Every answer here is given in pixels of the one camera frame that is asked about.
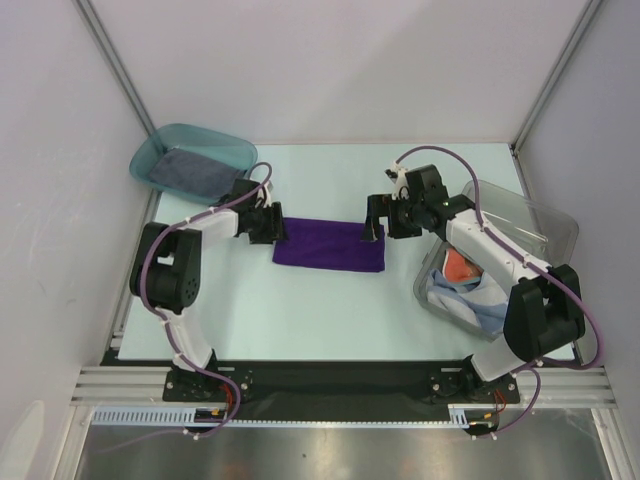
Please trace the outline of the purple towel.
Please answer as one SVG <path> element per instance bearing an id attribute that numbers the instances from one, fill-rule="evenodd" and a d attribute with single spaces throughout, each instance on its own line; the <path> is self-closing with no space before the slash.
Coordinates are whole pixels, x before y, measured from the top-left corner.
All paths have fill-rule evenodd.
<path id="1" fill-rule="evenodd" d="M 363 224 L 292 217 L 284 224 L 288 239 L 276 243 L 275 264 L 356 273 L 385 270 L 384 240 L 362 240 Z"/>

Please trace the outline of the dark grey-blue towel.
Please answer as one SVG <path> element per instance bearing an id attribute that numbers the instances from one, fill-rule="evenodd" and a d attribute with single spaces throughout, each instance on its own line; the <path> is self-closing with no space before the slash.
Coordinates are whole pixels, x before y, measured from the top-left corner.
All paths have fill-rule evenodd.
<path id="1" fill-rule="evenodd" d="M 226 195 L 243 175 L 243 170 L 217 160 L 173 149 L 151 169 L 149 179 L 183 194 L 214 199 Z"/>

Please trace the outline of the orange towel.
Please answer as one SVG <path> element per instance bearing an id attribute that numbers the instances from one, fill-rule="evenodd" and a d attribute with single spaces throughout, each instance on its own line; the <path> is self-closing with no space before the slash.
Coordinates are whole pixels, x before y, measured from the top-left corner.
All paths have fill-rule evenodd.
<path id="1" fill-rule="evenodd" d="M 449 283 L 467 285 L 479 282 L 483 271 L 454 248 L 448 248 L 445 253 L 442 274 Z"/>

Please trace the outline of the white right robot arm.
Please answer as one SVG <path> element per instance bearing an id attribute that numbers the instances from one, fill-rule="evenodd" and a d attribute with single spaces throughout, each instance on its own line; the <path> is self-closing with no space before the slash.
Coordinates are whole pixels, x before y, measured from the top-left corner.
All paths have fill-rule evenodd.
<path id="1" fill-rule="evenodd" d="M 380 238 L 382 219 L 394 239 L 434 233 L 479 265 L 508 296 L 501 334 L 469 357 L 471 370 L 460 377 L 466 398 L 486 400 L 496 390 L 496 379 L 584 336 L 580 284 L 571 267 L 553 267 L 522 249 L 490 222 L 478 196 L 450 195 L 435 166 L 394 166 L 385 174 L 394 189 L 368 196 L 363 240 Z"/>

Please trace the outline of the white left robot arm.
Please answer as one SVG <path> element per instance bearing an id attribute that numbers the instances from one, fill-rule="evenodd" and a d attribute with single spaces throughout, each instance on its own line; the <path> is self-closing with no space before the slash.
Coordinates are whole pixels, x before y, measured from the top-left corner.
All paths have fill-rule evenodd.
<path id="1" fill-rule="evenodd" d="M 156 316 L 173 350 L 173 363 L 189 371 L 185 388 L 199 400 L 214 397 L 220 376 L 214 349 L 188 310 L 201 287 L 203 251 L 247 235 L 252 245 L 287 238 L 282 206 L 271 199 L 270 182 L 237 180 L 223 203 L 176 224 L 149 222 L 138 243 L 129 288 Z"/>

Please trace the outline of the teal plastic bin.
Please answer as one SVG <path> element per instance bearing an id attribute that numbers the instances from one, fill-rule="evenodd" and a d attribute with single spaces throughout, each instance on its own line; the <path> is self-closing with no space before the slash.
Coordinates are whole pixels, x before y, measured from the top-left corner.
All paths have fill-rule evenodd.
<path id="1" fill-rule="evenodd" d="M 168 124 L 157 129 L 132 157 L 129 173 L 135 180 L 150 188 L 203 205 L 215 204 L 225 195 L 207 199 L 183 194 L 158 185 L 149 179 L 151 169 L 168 151 L 173 149 L 197 153 L 243 170 L 244 175 L 241 178 L 247 175 L 258 159 L 256 147 L 238 137 L 181 123 Z"/>

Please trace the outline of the light blue towel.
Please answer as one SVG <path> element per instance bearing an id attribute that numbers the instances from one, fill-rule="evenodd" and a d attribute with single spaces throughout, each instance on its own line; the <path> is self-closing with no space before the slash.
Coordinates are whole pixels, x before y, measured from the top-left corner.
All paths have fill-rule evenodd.
<path id="1" fill-rule="evenodd" d="M 449 282 L 441 271 L 432 269 L 425 292 L 431 305 L 453 317 L 491 336 L 502 333 L 508 296 L 489 274 L 483 273 L 475 282 L 457 284 Z"/>

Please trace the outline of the clear plastic bin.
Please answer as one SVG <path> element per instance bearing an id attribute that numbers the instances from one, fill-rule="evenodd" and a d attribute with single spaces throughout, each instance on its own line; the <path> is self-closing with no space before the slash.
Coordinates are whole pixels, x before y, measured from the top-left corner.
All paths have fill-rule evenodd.
<path id="1" fill-rule="evenodd" d="M 483 215 L 495 229 L 527 253 L 553 266 L 570 262 L 579 233 L 578 225 L 572 217 L 489 182 L 480 181 L 478 189 Z M 414 296 L 424 309 L 439 318 L 479 338 L 492 341 L 500 334 L 486 334 L 479 327 L 471 326 L 427 301 L 425 287 L 429 271 L 437 269 L 442 272 L 448 248 L 457 250 L 496 281 L 496 277 L 488 273 L 481 263 L 465 255 L 459 248 L 439 240 L 425 257 L 414 281 Z"/>

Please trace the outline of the left aluminium corner post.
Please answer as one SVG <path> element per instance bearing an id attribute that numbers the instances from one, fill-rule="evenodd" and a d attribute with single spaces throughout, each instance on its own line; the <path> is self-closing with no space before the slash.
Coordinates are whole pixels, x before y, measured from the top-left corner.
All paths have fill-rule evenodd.
<path id="1" fill-rule="evenodd" d="M 135 118 L 146 135 L 151 136 L 156 131 L 154 122 L 94 3 L 90 0 L 73 0 L 72 4 L 131 107 Z"/>

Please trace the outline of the aluminium corner post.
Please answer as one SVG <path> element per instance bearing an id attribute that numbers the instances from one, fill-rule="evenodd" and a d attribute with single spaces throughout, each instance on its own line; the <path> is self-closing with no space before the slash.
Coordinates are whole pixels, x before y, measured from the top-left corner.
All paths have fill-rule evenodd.
<path id="1" fill-rule="evenodd" d="M 531 108 L 525 116 L 524 121 L 519 127 L 517 134 L 510 144 L 510 149 L 514 156 L 517 156 L 522 150 L 531 130 L 550 101 L 557 85 L 568 68 L 569 63 L 572 61 L 587 36 L 589 29 L 593 26 L 597 16 L 606 4 L 607 1 L 604 0 L 589 0 L 581 10 L 575 25 L 572 27 L 564 46 L 561 48 L 556 61 L 547 75 L 540 92 L 536 96 Z"/>
<path id="2" fill-rule="evenodd" d="M 131 107 L 135 118 L 146 135 L 151 136 L 156 131 L 154 122 L 94 3 L 90 0 L 73 0 L 72 4 Z"/>

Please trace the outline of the aluminium rail frame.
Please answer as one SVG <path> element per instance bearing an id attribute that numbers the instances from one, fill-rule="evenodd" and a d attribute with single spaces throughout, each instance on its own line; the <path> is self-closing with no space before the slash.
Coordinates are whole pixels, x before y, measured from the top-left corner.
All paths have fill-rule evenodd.
<path id="1" fill-rule="evenodd" d="M 519 375 L 524 419 L 473 439 L 446 423 L 236 423 L 194 441 L 176 428 L 97 425 L 80 408 L 61 479 L 632 479 L 601 368 Z"/>

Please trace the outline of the right aluminium corner post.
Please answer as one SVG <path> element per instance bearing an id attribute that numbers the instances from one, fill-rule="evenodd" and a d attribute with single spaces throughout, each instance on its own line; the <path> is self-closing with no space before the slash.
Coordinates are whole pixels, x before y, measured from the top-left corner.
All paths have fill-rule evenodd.
<path id="1" fill-rule="evenodd" d="M 568 68 L 569 63 L 572 61 L 587 36 L 589 29 L 593 26 L 597 16 L 606 4 L 607 1 L 604 0 L 589 0 L 581 10 L 575 25 L 572 27 L 564 46 L 561 48 L 556 61 L 547 75 L 540 92 L 536 96 L 531 108 L 525 116 L 524 121 L 519 127 L 517 134 L 510 144 L 510 149 L 514 156 L 517 156 L 522 150 L 531 130 L 550 101 L 557 85 Z"/>

